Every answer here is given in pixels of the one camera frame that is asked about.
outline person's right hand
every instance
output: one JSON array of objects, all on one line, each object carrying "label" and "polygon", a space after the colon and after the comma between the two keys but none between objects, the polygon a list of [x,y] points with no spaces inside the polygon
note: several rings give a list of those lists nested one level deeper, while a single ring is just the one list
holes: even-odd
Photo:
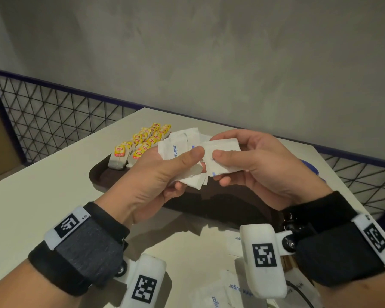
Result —
[{"label": "person's right hand", "polygon": [[244,151],[215,150],[213,159],[244,171],[214,177],[221,186],[243,185],[270,207],[283,210],[310,202],[332,192],[331,188],[270,134],[235,129],[211,138],[237,138]]}]

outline person's left hand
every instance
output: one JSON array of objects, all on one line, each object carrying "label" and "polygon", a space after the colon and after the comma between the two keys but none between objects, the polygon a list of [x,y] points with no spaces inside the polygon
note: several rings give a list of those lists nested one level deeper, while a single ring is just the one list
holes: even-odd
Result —
[{"label": "person's left hand", "polygon": [[158,148],[151,148],[95,203],[119,222],[125,222],[127,227],[144,221],[157,213],[165,202],[184,193],[185,184],[177,181],[168,186],[168,183],[203,157],[201,146],[172,160],[163,160]]}]

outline blue object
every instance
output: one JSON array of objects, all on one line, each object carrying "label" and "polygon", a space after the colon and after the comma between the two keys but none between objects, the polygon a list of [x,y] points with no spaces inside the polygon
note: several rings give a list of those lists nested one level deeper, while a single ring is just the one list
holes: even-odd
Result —
[{"label": "blue object", "polygon": [[308,163],[307,161],[301,160],[302,163],[304,163],[311,171],[313,171],[315,174],[319,175],[319,171],[315,166],[313,166],[311,163]]}]

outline qr code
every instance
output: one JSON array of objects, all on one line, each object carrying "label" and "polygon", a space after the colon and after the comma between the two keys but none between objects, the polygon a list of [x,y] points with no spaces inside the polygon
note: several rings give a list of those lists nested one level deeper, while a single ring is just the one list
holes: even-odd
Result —
[{"label": "qr code", "polygon": [[252,251],[256,267],[277,267],[272,243],[253,244]]},{"label": "qr code", "polygon": [[151,303],[156,285],[156,279],[149,278],[144,275],[139,275],[131,298],[138,301],[143,301],[147,304]]},{"label": "qr code", "polygon": [[73,214],[70,214],[61,223],[54,227],[54,230],[60,238],[64,238],[71,231],[71,229],[77,225],[78,219]]},{"label": "qr code", "polygon": [[375,227],[374,223],[366,227],[364,233],[379,253],[385,249],[385,239]]}]

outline black wire grid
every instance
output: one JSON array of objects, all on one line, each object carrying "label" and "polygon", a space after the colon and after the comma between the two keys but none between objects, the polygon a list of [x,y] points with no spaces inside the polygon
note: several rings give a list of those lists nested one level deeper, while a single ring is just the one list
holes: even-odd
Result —
[{"label": "black wire grid", "polygon": [[136,111],[3,76],[0,98],[31,163]]},{"label": "black wire grid", "polygon": [[[0,76],[0,98],[27,161],[34,163],[136,111]],[[322,154],[375,219],[385,212],[385,168]]]}]

